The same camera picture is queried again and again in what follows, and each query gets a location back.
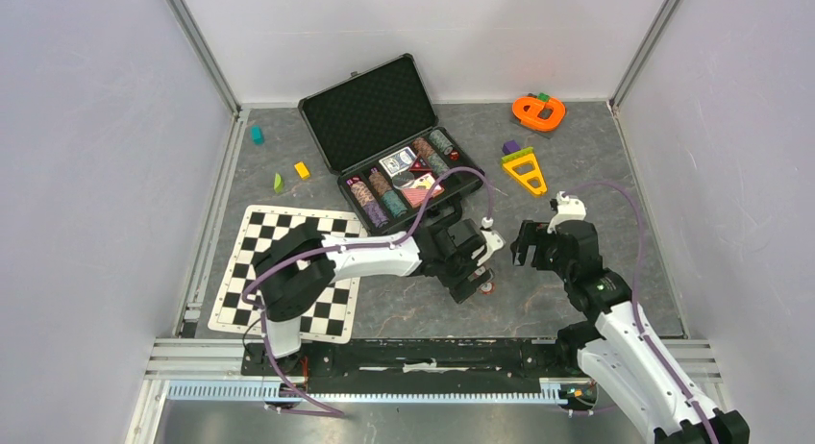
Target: yellow toy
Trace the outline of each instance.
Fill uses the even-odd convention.
[[[294,169],[297,170],[297,174],[300,175],[300,178],[302,178],[303,180],[307,180],[308,178],[311,177],[311,174],[309,173],[309,169],[302,162],[295,163],[294,164]]]
[[[543,172],[540,171],[534,148],[525,148],[502,157],[501,166],[513,180],[525,187],[534,197],[540,197],[546,193],[546,182],[543,181]],[[531,166],[531,170],[521,173],[519,169],[525,166]]]

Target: white wall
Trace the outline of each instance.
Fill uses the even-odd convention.
[[[296,103],[405,52],[436,100],[605,99],[662,1],[186,0],[243,103]]]
[[[690,327],[752,442],[812,434],[813,4],[684,0],[621,108]]]
[[[0,45],[0,442],[121,442],[230,117],[164,0],[0,0]]]

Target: black and white checkered board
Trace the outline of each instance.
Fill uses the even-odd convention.
[[[210,317],[211,330],[243,334],[248,326],[258,320],[259,312],[240,301],[240,292],[256,277],[252,258],[269,246],[274,247],[272,244],[275,240],[303,223],[312,223],[317,231],[338,237],[368,235],[357,216],[345,211],[249,206],[243,215],[224,280],[218,288]],[[347,343],[351,339],[358,289],[358,278],[339,281],[327,287],[317,303],[301,318],[302,338]],[[260,325],[253,327],[250,333],[260,335]]]

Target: purple block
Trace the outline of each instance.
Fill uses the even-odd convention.
[[[512,153],[517,153],[518,151],[520,151],[521,146],[518,145],[518,143],[516,143],[514,139],[511,139],[510,141],[504,143],[504,147],[501,148],[501,150],[504,151],[504,156],[508,156]]]

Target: poker chip case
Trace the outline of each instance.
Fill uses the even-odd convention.
[[[404,231],[419,211],[418,206],[412,204],[416,202],[416,196],[406,196],[410,189],[403,190],[390,179],[388,170],[393,167],[383,166],[382,160],[389,155],[410,148],[422,160],[404,172],[417,179],[425,172],[438,179],[437,167],[445,164],[450,168],[469,166],[483,173],[447,130],[438,126],[438,116],[410,54],[364,73],[352,73],[350,79],[301,100],[298,110],[323,161],[337,176],[337,186],[371,235]],[[417,146],[424,150],[422,154]],[[432,148],[437,157],[426,157],[431,150],[428,148]],[[413,173],[413,168],[424,171]],[[382,196],[377,190],[383,189],[379,179],[374,187],[370,178],[376,172],[384,174],[396,196]],[[478,190],[482,181],[473,174],[455,173],[441,186],[443,191],[430,201],[428,218],[429,221],[453,223],[461,218],[463,197]],[[365,206],[360,201],[361,192],[364,193],[361,199],[366,201]],[[368,204],[371,196],[379,204],[379,212],[374,213],[375,209]],[[388,205],[383,203],[383,197],[389,197]],[[391,209],[392,203],[398,204],[397,197],[407,211],[395,216]]]

